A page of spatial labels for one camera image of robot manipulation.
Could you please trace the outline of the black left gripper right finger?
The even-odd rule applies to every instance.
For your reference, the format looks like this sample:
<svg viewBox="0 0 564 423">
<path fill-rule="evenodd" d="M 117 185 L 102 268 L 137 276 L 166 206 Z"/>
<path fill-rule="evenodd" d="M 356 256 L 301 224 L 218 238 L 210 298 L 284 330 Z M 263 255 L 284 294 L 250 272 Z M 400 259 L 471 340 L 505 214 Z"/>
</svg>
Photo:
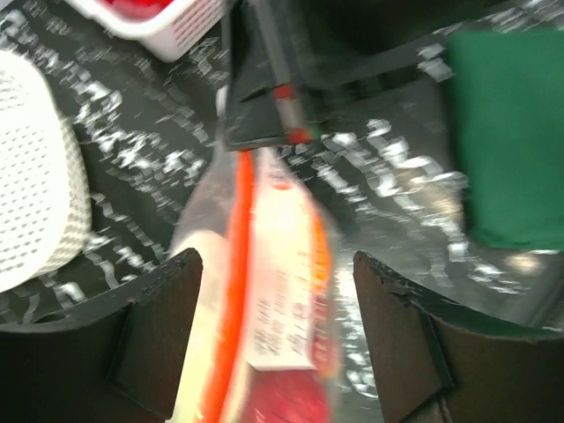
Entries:
<svg viewBox="0 0 564 423">
<path fill-rule="evenodd" d="M 387 422 L 561 422 L 563 335 L 467 308 L 368 254 L 353 258 Z"/>
</svg>

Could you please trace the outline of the pale cream fake food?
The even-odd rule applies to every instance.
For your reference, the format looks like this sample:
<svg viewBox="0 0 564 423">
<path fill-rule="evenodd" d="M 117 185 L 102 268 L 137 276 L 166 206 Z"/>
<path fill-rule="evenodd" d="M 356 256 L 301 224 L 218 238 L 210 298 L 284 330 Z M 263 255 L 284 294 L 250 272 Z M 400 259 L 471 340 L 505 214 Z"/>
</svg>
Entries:
<svg viewBox="0 0 564 423">
<path fill-rule="evenodd" d="M 191 422 L 197 413 L 202 391 L 212 368 L 221 305 L 228 266 L 228 242 L 210 230 L 192 233 L 174 250 L 175 254 L 196 249 L 203 273 L 189 336 L 172 422 Z"/>
</svg>

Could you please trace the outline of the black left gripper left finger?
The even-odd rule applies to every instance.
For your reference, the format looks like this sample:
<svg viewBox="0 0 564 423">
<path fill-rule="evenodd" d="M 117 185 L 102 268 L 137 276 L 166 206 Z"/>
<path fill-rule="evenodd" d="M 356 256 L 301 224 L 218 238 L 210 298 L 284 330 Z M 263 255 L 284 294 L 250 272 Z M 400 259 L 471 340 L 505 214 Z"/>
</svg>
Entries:
<svg viewBox="0 0 564 423">
<path fill-rule="evenodd" d="M 34 323 L 1 328 L 4 422 L 162 422 L 180 384 L 203 271 L 194 249 Z"/>
</svg>

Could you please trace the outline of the clear zip top bag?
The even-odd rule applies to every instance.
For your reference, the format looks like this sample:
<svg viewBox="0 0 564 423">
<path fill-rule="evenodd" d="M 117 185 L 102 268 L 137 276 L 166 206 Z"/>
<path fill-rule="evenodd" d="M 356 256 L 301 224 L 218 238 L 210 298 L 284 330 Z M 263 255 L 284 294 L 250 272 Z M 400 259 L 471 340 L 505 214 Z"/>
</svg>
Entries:
<svg viewBox="0 0 564 423">
<path fill-rule="evenodd" d="M 216 142 L 170 253 L 199 230 L 229 250 L 212 368 L 191 422 L 224 422 L 251 368 L 319 370 L 330 379 L 330 422 L 380 421 L 350 255 L 276 150 L 229 152 Z"/>
</svg>

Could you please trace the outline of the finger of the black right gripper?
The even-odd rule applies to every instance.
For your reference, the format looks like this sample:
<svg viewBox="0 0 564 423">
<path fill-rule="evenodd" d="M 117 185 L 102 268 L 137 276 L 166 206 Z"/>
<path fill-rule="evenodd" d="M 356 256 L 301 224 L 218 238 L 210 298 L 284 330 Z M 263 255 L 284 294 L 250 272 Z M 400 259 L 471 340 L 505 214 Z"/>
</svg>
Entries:
<svg viewBox="0 0 564 423">
<path fill-rule="evenodd" d="M 306 115 L 325 124 L 423 75 L 418 51 L 445 25 L 445 3 L 284 1 L 281 21 Z"/>
<path fill-rule="evenodd" d="M 303 35 L 297 1 L 224 1 L 229 72 L 226 149 L 308 142 L 307 90 L 294 43 Z"/>
</svg>

